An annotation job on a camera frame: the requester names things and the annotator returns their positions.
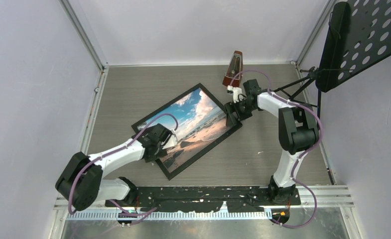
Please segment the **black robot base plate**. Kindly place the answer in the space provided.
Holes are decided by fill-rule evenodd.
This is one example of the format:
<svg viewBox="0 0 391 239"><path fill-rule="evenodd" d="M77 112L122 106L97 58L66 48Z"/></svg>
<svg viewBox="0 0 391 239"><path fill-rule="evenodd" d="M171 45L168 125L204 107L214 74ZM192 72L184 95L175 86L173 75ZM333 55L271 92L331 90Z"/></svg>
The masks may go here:
<svg viewBox="0 0 391 239"><path fill-rule="evenodd" d="M115 200L121 207L139 208L143 212L156 207L157 212L217 212L225 205L229 212L260 212L263 207L301 205L298 190L290 198L271 201L267 187L201 186L201 187L137 187L130 199Z"/></svg>

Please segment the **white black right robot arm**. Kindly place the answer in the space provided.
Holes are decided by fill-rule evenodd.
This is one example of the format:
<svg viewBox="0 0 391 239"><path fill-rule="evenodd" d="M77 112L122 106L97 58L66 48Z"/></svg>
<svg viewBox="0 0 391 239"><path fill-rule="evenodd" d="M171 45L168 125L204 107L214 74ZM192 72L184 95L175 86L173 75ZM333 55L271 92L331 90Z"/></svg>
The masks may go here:
<svg viewBox="0 0 391 239"><path fill-rule="evenodd" d="M318 117L300 103L280 97L269 89L261 89L257 80L248 80L243 88L227 86L232 95L225 104L226 125L234 127L250 118L255 110L267 111L278 119L278 140L282 148L279 165L271 176L266 199L282 204L294 195L296 175L308 152L320 141Z"/></svg>

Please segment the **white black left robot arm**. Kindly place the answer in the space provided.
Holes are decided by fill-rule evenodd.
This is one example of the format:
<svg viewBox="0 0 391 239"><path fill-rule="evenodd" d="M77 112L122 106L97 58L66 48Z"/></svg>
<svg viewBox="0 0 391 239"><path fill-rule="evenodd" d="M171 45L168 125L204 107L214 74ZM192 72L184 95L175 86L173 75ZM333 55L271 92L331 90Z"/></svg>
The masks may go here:
<svg viewBox="0 0 391 239"><path fill-rule="evenodd" d="M117 179L106 179L106 176L135 161L155 161L177 143L175 131L158 123L103 152L90 155L77 152L59 176L55 189L67 199L71 215L96 201L113 200L131 206L138 195L136 185L124 176Z"/></svg>

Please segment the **beach landscape photo print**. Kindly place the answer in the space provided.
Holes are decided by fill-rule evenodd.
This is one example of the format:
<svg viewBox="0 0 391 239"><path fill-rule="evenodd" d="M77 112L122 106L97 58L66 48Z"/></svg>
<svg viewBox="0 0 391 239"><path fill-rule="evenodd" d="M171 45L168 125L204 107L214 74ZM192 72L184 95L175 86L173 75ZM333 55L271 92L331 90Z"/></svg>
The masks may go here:
<svg viewBox="0 0 391 239"><path fill-rule="evenodd" d="M151 121L175 130L177 145L156 160L170 180L242 126L239 122L227 126L226 119L223 104L199 83L131 127L139 132Z"/></svg>

